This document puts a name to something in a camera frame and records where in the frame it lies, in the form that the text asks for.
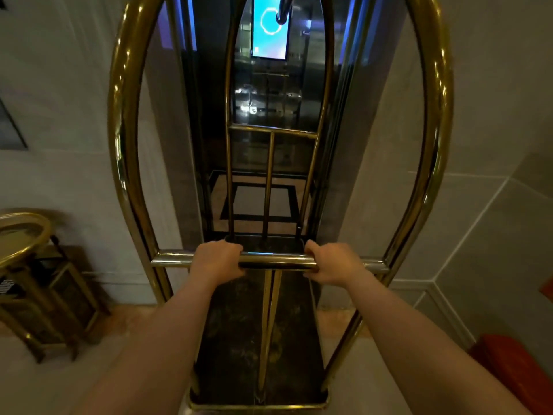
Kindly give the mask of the gold round side table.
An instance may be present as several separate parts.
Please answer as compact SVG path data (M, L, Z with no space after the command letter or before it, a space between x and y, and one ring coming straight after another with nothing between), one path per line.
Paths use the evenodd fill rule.
M80 345L97 343L93 331L108 315L46 216L0 213L0 325L37 363L63 350L75 361Z

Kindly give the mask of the brass luggage cart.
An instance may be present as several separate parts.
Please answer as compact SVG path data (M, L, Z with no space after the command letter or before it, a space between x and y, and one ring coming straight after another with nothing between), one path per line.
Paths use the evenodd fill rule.
M114 45L107 106L113 180L128 230L159 303L172 296L166 268L189 268L192 252L161 250L143 195L138 159L142 75L158 13L165 0L130 0ZM228 238L245 247L240 264L249 276L226 284L210 304L188 394L194 410L311 410L326 406L329 384L362 330L356 310L327 365L316 317L314 265L303 255L302 231L314 179L333 71L335 32L331 0L320 0L325 35L322 104L317 129L303 131L238 123L232 116L231 78L239 20L247 0L237 0L225 53L225 147ZM424 135L418 173L405 214L382 259L363 264L389 286L436 201L445 172L453 115L453 72L448 37L437 0L405 0L418 41L424 87ZM239 236L234 228L233 133L268 136L262 231ZM269 235L275 141L278 136L314 142L294 236Z

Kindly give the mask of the person's right hand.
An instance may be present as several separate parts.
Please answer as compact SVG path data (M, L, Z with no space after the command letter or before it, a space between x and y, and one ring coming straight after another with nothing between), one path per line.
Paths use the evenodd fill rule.
M319 245L308 240L305 253L314 258L316 268L305 272L304 277L319 284L347 289L356 276L367 272L360 257L348 244Z

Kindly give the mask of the person's right forearm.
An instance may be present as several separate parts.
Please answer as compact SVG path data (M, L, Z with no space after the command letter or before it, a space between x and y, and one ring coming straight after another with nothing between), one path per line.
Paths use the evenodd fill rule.
M368 271L346 280L413 415L532 415L430 319Z

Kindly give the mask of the person's left hand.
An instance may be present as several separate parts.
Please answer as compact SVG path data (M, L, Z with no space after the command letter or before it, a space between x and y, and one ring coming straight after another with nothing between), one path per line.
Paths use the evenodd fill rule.
M190 280L211 290L235 279L223 279L223 243L225 240L200 244L190 266Z

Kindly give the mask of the blue wall display screen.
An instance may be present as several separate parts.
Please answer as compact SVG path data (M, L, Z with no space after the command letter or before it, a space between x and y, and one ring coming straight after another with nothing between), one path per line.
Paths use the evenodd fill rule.
M281 0L252 0L252 47L251 55L255 58L286 61L289 40L289 13L278 18Z

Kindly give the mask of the person's left forearm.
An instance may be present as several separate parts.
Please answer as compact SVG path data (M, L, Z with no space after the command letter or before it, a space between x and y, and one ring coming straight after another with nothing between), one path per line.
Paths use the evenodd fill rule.
M210 300L225 276L191 271L72 415L178 415Z

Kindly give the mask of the red upholstered seat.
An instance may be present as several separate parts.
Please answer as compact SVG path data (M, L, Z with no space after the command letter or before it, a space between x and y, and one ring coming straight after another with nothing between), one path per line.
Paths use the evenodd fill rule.
M553 280L483 278L472 290L469 353L533 415L553 415Z

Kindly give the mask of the dark framed wall panel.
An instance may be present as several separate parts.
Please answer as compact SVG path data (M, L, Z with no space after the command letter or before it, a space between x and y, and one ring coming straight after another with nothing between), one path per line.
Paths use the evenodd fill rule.
M0 150L28 150L18 126L0 99Z

